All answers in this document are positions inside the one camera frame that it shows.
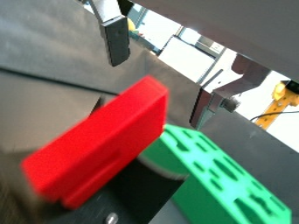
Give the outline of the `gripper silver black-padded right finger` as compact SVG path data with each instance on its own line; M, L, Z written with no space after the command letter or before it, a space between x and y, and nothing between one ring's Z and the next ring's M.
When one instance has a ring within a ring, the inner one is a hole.
M209 82L201 87L190 118L190 124L197 130L219 109L226 109L230 113L235 111L239 104L234 100L234 95L259 87L271 72L267 67L241 54L234 59L231 70L241 75L239 79L218 87L210 93L205 90Z

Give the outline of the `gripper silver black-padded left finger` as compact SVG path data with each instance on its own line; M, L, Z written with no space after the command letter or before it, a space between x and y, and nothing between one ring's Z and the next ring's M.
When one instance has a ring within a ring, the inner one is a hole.
M130 57L127 17L122 14L118 0L89 0L95 13L101 36L106 41L107 57L113 67Z

